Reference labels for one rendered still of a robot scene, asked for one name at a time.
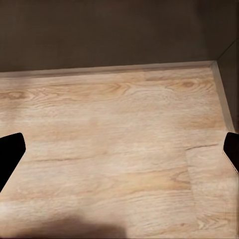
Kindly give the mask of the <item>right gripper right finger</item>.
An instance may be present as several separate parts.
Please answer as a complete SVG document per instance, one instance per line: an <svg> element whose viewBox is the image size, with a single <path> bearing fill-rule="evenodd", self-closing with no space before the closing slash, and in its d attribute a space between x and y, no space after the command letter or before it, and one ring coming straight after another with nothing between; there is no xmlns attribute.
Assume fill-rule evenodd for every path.
<svg viewBox="0 0 239 239"><path fill-rule="evenodd" d="M239 134L228 132L223 150L239 173Z"/></svg>

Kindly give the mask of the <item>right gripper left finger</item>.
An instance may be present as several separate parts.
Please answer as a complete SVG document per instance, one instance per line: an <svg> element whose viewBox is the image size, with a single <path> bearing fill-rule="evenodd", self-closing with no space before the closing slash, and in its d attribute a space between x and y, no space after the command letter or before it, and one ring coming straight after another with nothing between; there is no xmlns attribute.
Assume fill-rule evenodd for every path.
<svg viewBox="0 0 239 239"><path fill-rule="evenodd" d="M26 152L21 132L0 138L0 192Z"/></svg>

